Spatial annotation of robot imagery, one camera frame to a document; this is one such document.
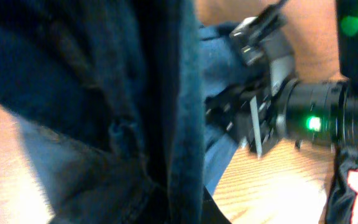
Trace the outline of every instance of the glowing green indicator light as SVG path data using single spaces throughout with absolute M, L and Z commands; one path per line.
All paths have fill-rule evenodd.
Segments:
M 306 127 L 312 131 L 321 130 L 321 119 L 315 116 L 309 117 L 306 122 Z

